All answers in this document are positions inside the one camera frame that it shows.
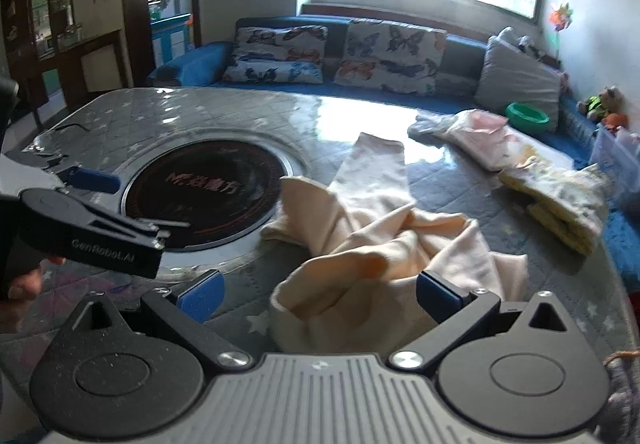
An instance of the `human hand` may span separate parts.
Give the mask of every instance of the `human hand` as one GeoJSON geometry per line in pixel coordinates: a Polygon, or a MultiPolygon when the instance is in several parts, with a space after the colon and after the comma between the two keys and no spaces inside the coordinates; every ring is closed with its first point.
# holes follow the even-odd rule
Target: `human hand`
{"type": "MultiPolygon", "coordinates": [[[[64,258],[47,258],[51,263],[60,265],[64,258]]],[[[0,300],[0,332],[17,332],[22,318],[31,307],[42,289],[42,264],[37,269],[15,278],[10,286],[7,300],[0,300]]]]}

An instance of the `folded clothes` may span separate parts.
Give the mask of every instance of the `folded clothes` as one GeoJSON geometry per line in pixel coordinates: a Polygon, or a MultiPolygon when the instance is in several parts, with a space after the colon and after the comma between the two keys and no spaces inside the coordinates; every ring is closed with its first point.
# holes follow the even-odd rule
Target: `folded clothes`
{"type": "Polygon", "coordinates": [[[506,117],[482,109],[467,109],[455,115],[419,110],[407,134],[418,142],[425,135],[452,142],[487,171],[514,167],[530,156],[538,156],[554,166],[574,167],[571,157],[510,127],[507,122],[506,117]]]}
{"type": "Polygon", "coordinates": [[[414,208],[400,142],[361,134],[327,187],[282,180],[267,239],[308,247],[312,258],[273,291],[271,332],[293,353],[386,356],[435,326],[418,305],[418,274],[522,299],[526,255],[491,252],[477,220],[414,208]]]}
{"type": "Polygon", "coordinates": [[[580,171],[552,166],[537,157],[498,174],[500,182],[537,200],[529,214],[580,254],[596,248],[609,207],[609,178],[596,164],[580,171]]]}

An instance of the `butterfly pattern cushion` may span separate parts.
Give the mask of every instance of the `butterfly pattern cushion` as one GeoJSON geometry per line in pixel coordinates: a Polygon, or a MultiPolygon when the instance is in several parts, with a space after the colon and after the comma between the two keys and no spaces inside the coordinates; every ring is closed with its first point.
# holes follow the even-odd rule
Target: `butterfly pattern cushion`
{"type": "Polygon", "coordinates": [[[444,30],[353,20],[334,81],[395,93],[434,93],[446,42],[444,30]]]}
{"type": "Polygon", "coordinates": [[[322,83],[327,28],[238,29],[223,80],[322,83]]]}

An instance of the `orange plush toy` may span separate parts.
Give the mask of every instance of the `orange plush toy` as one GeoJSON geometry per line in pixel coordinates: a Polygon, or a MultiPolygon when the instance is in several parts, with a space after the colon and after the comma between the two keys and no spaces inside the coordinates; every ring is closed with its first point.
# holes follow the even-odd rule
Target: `orange plush toy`
{"type": "Polygon", "coordinates": [[[616,134],[619,127],[629,128],[629,119],[624,113],[609,113],[600,123],[613,135],[616,134]]]}

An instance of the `toy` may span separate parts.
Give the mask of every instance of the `toy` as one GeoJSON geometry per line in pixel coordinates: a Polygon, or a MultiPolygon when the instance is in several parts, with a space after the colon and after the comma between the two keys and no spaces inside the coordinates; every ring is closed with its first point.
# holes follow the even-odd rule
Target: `toy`
{"type": "Polygon", "coordinates": [[[540,58],[542,57],[542,52],[540,52],[540,50],[533,42],[533,39],[531,39],[529,36],[523,36],[520,38],[520,41],[518,42],[518,48],[523,54],[526,54],[531,58],[540,60],[540,58]]]}
{"type": "Polygon", "coordinates": [[[569,74],[566,72],[560,72],[560,90],[561,93],[567,93],[569,91],[569,74]]]}
{"type": "Polygon", "coordinates": [[[560,60],[560,32],[571,25],[574,21],[574,10],[569,4],[559,3],[551,5],[551,14],[549,14],[549,22],[554,26],[556,32],[556,59],[560,60]]]}
{"type": "Polygon", "coordinates": [[[578,102],[576,108],[591,122],[597,123],[610,113],[618,113],[621,105],[622,92],[616,86],[606,86],[599,94],[578,102]]]}
{"type": "Polygon", "coordinates": [[[609,113],[600,124],[615,135],[618,128],[628,128],[629,121],[624,113],[609,113]]]}

